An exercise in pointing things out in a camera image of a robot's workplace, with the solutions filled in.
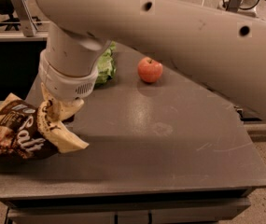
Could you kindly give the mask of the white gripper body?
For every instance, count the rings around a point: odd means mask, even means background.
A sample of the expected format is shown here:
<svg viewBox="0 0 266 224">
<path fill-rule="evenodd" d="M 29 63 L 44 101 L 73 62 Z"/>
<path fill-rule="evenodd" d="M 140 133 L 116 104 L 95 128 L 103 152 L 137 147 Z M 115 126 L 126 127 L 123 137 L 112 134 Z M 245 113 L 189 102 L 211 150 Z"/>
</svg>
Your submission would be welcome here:
<svg viewBox="0 0 266 224">
<path fill-rule="evenodd" d="M 57 71 L 46 59 L 46 52 L 40 53 L 38 74 L 47 90 L 58 100 L 71 101 L 89 96 L 98 77 L 97 67 L 85 77 L 70 77 Z"/>
</svg>

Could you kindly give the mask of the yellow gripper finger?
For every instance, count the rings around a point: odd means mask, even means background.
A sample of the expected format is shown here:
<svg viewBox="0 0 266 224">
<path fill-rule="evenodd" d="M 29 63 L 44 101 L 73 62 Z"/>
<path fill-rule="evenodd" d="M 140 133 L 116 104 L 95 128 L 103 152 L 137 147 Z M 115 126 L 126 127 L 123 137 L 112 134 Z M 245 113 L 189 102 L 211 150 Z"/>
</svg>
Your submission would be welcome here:
<svg viewBox="0 0 266 224">
<path fill-rule="evenodd" d="M 60 103 L 51 95 L 44 84 L 41 84 L 44 101 L 40 105 L 40 119 L 42 121 L 56 122 L 60 119 Z"/>
<path fill-rule="evenodd" d="M 71 118 L 84 106 L 84 101 L 80 98 L 70 102 L 60 102 L 60 120 L 66 120 Z"/>
</svg>

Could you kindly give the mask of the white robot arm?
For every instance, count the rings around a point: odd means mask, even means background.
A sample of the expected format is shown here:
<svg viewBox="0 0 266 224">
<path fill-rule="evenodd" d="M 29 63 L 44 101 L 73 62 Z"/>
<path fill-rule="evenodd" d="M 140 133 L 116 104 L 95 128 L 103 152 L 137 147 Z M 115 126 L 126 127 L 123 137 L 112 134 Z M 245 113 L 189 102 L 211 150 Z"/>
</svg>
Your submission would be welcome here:
<svg viewBox="0 0 266 224">
<path fill-rule="evenodd" d="M 58 98 L 116 41 L 266 121 L 266 21 L 177 0 L 35 1 L 50 21 L 39 73 Z"/>
</svg>

